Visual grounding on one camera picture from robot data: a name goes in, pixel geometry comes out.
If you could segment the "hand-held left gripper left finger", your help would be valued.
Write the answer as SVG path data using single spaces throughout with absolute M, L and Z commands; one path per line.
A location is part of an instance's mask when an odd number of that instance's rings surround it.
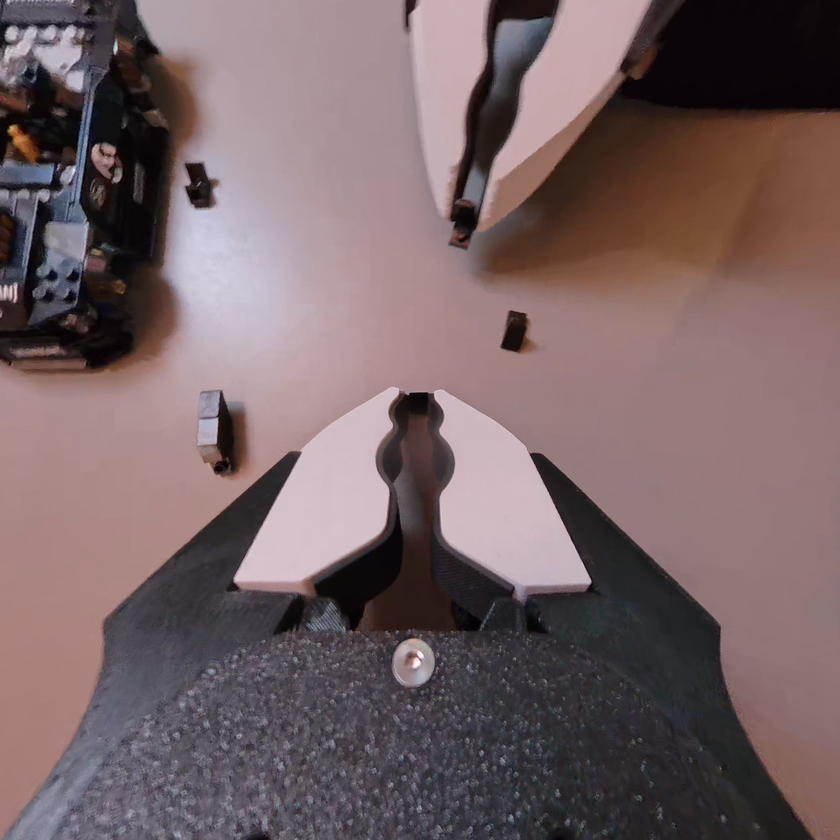
M 234 575 L 240 591 L 331 599 L 360 624 L 403 564 L 404 396 L 385 389 L 303 447 Z

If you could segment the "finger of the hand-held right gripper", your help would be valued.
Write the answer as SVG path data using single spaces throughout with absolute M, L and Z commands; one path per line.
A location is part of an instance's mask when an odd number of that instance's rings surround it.
M 468 151 L 469 107 L 491 67 L 492 28 L 504 2 L 420 1 L 410 9 L 416 119 L 427 181 L 449 218 Z
M 540 187 L 604 107 L 650 6 L 560 2 L 547 40 L 521 81 L 516 118 L 490 168 L 480 232 Z

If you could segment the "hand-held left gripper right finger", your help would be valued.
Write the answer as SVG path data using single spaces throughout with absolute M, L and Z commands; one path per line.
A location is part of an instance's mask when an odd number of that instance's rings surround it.
M 498 599 L 588 591 L 592 578 L 526 445 L 446 391 L 431 394 L 439 489 L 431 568 L 454 606 L 481 622 Z

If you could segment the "long black lego piece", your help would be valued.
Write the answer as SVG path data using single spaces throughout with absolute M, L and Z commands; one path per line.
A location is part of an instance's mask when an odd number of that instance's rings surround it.
M 202 391 L 198 396 L 196 448 L 216 476 L 233 471 L 235 429 L 221 390 Z

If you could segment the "black lego car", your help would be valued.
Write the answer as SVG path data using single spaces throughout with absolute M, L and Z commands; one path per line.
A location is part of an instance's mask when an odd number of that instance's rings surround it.
M 1 2 L 1 361 L 95 370 L 133 349 L 170 132 L 134 1 Z

